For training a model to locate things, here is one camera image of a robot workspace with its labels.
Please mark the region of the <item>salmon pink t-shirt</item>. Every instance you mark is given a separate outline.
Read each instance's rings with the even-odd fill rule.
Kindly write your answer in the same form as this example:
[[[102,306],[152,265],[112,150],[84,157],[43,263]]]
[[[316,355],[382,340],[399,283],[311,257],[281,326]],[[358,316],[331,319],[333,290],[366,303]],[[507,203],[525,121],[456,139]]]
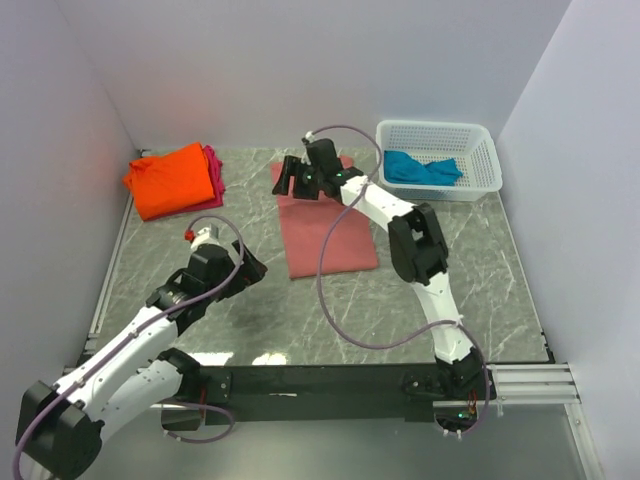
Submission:
[[[363,214],[351,211],[332,228],[344,207],[325,195],[316,201],[277,196],[276,202],[291,279],[313,277],[319,271],[326,275],[378,267],[369,220]]]

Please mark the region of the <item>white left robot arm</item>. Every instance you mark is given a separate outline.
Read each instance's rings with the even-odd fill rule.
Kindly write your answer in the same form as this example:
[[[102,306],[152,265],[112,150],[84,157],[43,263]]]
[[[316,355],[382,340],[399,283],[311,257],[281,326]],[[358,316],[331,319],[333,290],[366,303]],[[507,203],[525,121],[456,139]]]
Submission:
[[[156,403],[233,415],[208,404],[212,380],[172,342],[200,320],[208,306],[261,281],[267,267],[234,241],[238,253],[215,243],[193,249],[186,267],[154,290],[134,319],[84,364],[52,385],[41,381],[23,395],[16,432],[13,475],[28,455],[57,479],[77,479],[103,444]]]

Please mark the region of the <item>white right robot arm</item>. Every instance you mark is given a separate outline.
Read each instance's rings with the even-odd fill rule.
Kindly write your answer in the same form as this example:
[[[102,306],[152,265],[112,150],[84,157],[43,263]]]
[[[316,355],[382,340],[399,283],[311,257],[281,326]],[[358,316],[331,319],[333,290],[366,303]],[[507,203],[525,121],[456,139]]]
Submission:
[[[340,219],[357,211],[382,227],[395,273],[412,288],[426,317],[420,330],[433,336],[440,390],[447,398],[488,400],[486,360],[454,300],[449,249],[433,208],[402,200],[358,168],[345,167],[328,138],[308,141],[305,148],[305,158],[285,156],[273,194],[300,200],[325,195],[342,205]]]

